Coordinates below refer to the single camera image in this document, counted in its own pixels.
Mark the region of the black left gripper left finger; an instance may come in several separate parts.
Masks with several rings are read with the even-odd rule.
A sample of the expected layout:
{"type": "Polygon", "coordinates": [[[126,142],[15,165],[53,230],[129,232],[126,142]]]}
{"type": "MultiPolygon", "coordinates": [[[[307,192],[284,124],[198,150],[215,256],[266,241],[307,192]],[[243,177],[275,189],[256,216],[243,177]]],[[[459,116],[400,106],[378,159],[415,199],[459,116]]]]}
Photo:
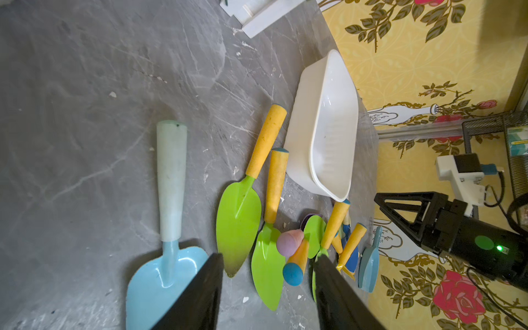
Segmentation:
{"type": "Polygon", "coordinates": [[[212,254],[154,329],[216,329],[224,275],[222,254],[212,254]]]}

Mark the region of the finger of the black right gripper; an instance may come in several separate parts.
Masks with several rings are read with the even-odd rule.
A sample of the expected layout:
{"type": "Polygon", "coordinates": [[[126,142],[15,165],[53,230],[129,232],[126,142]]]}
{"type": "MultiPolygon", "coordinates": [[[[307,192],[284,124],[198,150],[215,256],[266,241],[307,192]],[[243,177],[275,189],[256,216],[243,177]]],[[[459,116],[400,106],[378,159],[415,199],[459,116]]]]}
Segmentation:
{"type": "Polygon", "coordinates": [[[448,204],[448,196],[440,192],[379,192],[374,201],[412,241],[423,241],[434,229],[437,214],[448,204]]]}

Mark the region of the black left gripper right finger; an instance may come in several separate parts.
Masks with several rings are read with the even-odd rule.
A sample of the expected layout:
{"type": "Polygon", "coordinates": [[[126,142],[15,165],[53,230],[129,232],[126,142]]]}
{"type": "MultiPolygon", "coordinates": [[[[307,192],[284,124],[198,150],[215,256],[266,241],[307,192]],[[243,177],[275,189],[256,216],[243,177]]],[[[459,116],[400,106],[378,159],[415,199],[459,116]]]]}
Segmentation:
{"type": "Polygon", "coordinates": [[[316,305],[321,329],[384,328],[327,256],[321,256],[315,262],[313,270],[316,275],[316,305]]]}

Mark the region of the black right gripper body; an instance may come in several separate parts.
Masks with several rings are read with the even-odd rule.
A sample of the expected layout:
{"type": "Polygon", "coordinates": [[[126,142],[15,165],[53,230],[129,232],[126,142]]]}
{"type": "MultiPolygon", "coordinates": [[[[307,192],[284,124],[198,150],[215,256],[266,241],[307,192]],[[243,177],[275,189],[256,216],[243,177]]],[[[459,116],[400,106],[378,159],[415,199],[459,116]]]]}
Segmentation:
{"type": "Polygon", "coordinates": [[[467,262],[489,279],[527,288],[527,236],[466,217],[466,204],[440,199],[430,202],[423,218],[420,246],[467,262]]]}

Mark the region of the light blue trowel white handle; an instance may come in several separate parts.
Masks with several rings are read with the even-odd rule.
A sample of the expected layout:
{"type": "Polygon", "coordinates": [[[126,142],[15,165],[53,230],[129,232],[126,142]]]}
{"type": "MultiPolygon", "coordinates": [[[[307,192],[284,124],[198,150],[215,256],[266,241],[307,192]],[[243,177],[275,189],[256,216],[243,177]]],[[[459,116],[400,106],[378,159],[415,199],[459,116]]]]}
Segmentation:
{"type": "Polygon", "coordinates": [[[142,265],[126,292],[127,329],[152,329],[176,303],[208,259],[204,249],[180,248],[188,128],[157,124],[157,178],[162,256],[142,265]]]}

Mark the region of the green pointed trowel yellow handle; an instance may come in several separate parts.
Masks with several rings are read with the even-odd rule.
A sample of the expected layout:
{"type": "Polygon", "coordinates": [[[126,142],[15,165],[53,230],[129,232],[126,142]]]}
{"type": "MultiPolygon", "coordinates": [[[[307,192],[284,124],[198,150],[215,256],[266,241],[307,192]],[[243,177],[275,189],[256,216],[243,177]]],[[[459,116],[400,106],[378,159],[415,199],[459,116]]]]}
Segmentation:
{"type": "Polygon", "coordinates": [[[273,104],[258,135],[245,177],[223,192],[216,218],[217,250],[233,278],[247,259],[260,226],[262,203],[253,185],[283,126],[287,110],[273,104]]]}

